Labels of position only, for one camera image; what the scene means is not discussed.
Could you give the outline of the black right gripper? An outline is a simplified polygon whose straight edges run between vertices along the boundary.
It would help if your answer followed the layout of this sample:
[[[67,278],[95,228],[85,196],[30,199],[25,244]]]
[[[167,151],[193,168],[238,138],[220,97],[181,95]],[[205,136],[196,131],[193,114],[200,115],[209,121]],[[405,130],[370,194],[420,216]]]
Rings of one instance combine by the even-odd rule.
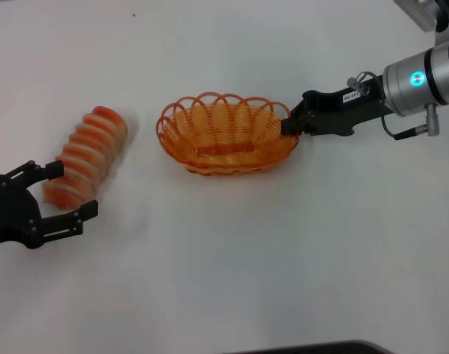
[[[390,115],[392,110],[384,104],[383,77],[378,75],[363,83],[369,87],[365,96],[353,88],[333,93],[306,91],[291,109],[290,117],[281,121],[281,134],[350,136],[356,125]]]

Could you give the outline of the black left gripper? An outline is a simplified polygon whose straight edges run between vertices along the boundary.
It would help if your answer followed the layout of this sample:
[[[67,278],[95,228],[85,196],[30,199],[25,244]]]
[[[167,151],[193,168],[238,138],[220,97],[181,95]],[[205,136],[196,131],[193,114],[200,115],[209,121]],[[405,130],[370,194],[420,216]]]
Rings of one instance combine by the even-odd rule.
[[[97,200],[61,215],[42,218],[38,202],[28,187],[64,175],[64,164],[55,161],[44,167],[33,160],[0,174],[0,243],[17,242],[28,249],[81,235],[83,224],[98,216]]]

